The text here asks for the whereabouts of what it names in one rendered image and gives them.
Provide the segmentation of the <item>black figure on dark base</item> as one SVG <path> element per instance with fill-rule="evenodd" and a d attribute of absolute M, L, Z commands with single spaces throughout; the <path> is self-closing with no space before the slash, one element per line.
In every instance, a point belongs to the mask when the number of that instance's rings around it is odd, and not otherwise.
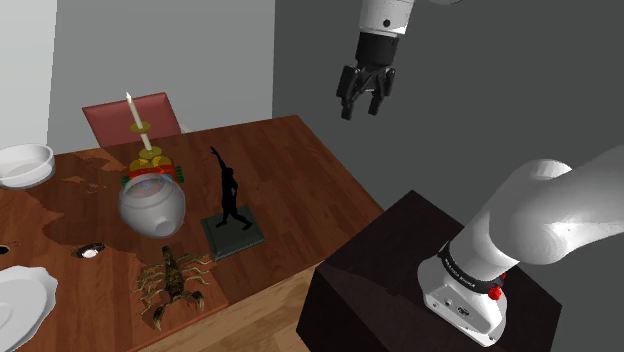
<path fill-rule="evenodd" d="M 227 166 L 219 152 L 210 147 L 221 169 L 222 212 L 201 220 L 204 235 L 208 241 L 214 261 L 240 253 L 265 241 L 248 205 L 238 207 L 238 183 L 234 170 Z"/>

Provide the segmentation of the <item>white candle in gold holder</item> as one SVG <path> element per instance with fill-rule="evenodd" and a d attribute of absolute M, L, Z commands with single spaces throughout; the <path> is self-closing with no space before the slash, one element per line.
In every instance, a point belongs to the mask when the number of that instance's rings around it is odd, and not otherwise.
<path fill-rule="evenodd" d="M 137 133 L 143 143 L 143 149 L 139 152 L 139 157 L 142 159 L 151 160 L 154 157 L 161 156 L 162 149 L 157 146 L 153 146 L 147 135 L 147 132 L 151 128 L 151 125 L 148 122 L 143 122 L 141 120 L 133 97 L 129 93 L 126 93 L 125 98 L 127 100 L 129 109 L 134 120 L 134 123 L 130 126 L 130 130 Z"/>

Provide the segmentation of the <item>white scalloped plate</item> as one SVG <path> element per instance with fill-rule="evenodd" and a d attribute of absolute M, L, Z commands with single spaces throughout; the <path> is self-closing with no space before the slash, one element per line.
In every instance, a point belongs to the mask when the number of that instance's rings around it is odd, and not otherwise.
<path fill-rule="evenodd" d="M 0 352 L 14 352 L 37 333 L 56 305 L 57 287 L 44 267 L 0 271 Z"/>

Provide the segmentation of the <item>white round vase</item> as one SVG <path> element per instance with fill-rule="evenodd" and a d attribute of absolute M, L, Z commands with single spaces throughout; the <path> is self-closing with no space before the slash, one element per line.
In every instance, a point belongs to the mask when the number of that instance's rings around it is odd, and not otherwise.
<path fill-rule="evenodd" d="M 120 190 L 118 210 L 123 222 L 152 239 L 174 235 L 186 213 L 181 187 L 170 177 L 149 173 L 130 179 Z"/>

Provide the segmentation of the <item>brown scorpion figure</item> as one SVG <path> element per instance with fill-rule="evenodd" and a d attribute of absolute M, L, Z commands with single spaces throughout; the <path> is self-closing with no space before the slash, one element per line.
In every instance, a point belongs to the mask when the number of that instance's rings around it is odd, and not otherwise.
<path fill-rule="evenodd" d="M 160 304 L 153 312 L 153 325 L 159 331 L 162 330 L 161 322 L 166 309 L 174 303 L 192 298 L 198 308 L 203 311 L 205 307 L 205 298 L 201 291 L 188 291 L 186 283 L 189 281 L 198 281 L 202 285 L 210 285 L 203 275 L 210 273 L 210 270 L 202 270 L 199 265 L 209 265 L 212 260 L 206 259 L 206 255 L 197 255 L 195 253 L 185 253 L 179 257 L 175 257 L 169 246 L 162 247 L 162 262 L 145 268 L 144 272 L 135 280 L 137 287 L 132 293 L 141 292 L 140 300 L 146 302 L 146 307 L 140 312 L 144 315 L 149 311 L 153 302 L 160 293 L 165 293 L 168 300 Z"/>

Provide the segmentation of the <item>red chair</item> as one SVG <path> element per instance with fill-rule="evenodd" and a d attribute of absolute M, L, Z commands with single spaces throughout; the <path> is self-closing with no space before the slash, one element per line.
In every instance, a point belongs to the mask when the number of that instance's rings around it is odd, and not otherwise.
<path fill-rule="evenodd" d="M 150 140 L 182 133 L 166 93 L 134 98 L 133 102 L 142 125 L 149 123 Z M 82 111 L 101 147 L 109 147 L 141 140 L 130 126 L 135 123 L 126 100 L 83 107 Z"/>

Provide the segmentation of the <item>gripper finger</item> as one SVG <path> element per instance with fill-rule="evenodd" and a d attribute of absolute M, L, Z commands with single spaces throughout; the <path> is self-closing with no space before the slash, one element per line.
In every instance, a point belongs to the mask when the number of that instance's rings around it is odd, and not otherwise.
<path fill-rule="evenodd" d="M 383 100 L 391 94 L 395 74 L 394 68 L 386 68 L 374 75 L 370 90 L 372 98 L 368 108 L 370 115 L 376 116 Z"/>
<path fill-rule="evenodd" d="M 371 72 L 351 66 L 343 67 L 336 90 L 336 96 L 340 99 L 342 106 L 342 119 L 352 118 L 354 103 L 367 90 L 371 77 Z"/>

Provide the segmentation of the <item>brown wooden table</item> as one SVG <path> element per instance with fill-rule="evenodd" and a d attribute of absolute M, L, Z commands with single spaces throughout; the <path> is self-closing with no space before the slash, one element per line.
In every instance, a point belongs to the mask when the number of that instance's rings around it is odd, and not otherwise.
<path fill-rule="evenodd" d="M 241 299 L 323 260 L 377 218 L 380 206 L 295 116 L 158 140 L 183 170 L 186 216 L 165 243 L 182 255 L 208 255 L 201 220 L 220 212 L 220 166 L 235 171 L 238 201 L 248 205 L 265 241 L 211 263 L 210 285 L 191 281 L 201 311 L 185 299 L 166 309 L 162 330 L 152 308 L 132 293 L 142 270 L 161 261 L 163 243 L 132 231 L 117 209 L 121 180 L 139 145 L 129 143 L 56 157 L 46 183 L 0 189 L 0 270 L 44 267 L 58 280 L 56 305 L 17 352 L 137 352 Z M 105 249 L 78 258 L 94 242 Z"/>

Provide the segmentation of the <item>red yellow green toy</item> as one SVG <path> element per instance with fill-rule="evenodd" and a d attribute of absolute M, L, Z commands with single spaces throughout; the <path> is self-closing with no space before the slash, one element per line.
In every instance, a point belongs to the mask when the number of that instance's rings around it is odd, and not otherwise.
<path fill-rule="evenodd" d="M 129 172 L 122 177 L 122 184 L 126 185 L 131 179 L 144 174 L 163 174 L 177 183 L 185 181 L 182 168 L 166 156 L 155 156 L 152 159 L 139 158 L 129 165 Z"/>

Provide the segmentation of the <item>white bowl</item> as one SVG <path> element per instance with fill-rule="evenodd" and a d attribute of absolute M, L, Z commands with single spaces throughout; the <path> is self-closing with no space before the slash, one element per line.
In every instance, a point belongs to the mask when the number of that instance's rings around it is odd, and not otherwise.
<path fill-rule="evenodd" d="M 0 150 L 0 188 L 31 188 L 50 179 L 54 172 L 54 152 L 47 145 L 22 144 Z"/>

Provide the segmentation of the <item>dark robot stand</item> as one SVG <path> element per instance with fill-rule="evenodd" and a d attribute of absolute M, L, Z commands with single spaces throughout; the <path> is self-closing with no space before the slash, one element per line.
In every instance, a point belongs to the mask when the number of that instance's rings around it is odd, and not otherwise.
<path fill-rule="evenodd" d="M 551 352 L 562 306 L 520 268 L 484 348 L 428 309 L 417 267 L 462 226 L 410 191 L 316 267 L 296 328 L 310 352 Z"/>

